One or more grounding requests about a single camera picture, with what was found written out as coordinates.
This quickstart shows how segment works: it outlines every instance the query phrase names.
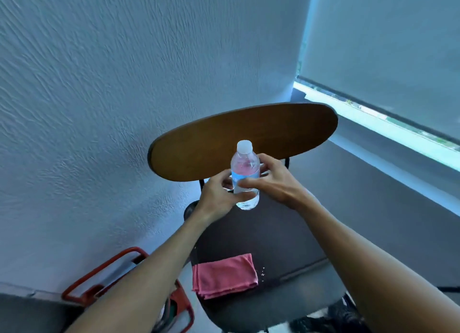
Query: plastic water bottle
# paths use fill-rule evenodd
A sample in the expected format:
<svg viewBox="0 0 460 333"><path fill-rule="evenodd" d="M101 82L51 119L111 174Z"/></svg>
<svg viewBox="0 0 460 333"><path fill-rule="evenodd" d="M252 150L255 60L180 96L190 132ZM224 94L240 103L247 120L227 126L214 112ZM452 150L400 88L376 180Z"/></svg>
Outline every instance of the plastic water bottle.
<svg viewBox="0 0 460 333"><path fill-rule="evenodd" d="M259 191L257 189L243 189L238 186L238 181L244 178L259 178L260 160L253 151L253 144L250 141L239 141L236 146L236 153L231 159L231 177L233 181L233 192L254 191L257 196L245 202L238 202L236 205L242 210L251 210L259 203Z"/></svg>

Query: floor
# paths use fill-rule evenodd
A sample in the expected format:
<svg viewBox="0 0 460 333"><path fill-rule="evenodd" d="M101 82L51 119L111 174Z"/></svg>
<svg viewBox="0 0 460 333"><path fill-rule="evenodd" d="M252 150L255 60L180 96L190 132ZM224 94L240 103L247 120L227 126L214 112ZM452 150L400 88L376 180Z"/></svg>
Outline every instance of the floor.
<svg viewBox="0 0 460 333"><path fill-rule="evenodd" d="M192 265L188 263L182 270L179 281L184 287L195 312L195 322L187 333L221 333L222 330L208 319L206 313L198 301L195 292L192 292ZM290 333L288 324L283 323L278 326L270 327L270 333Z"/></svg>

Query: pink towel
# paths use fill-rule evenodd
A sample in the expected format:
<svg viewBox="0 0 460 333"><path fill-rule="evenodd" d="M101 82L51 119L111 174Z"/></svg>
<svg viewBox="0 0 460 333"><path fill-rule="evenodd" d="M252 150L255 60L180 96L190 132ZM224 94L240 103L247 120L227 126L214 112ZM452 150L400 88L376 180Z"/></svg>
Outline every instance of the pink towel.
<svg viewBox="0 0 460 333"><path fill-rule="evenodd" d="M204 299L242 292L257 286L257 273L250 253L197 264L193 270L193 291Z"/></svg>

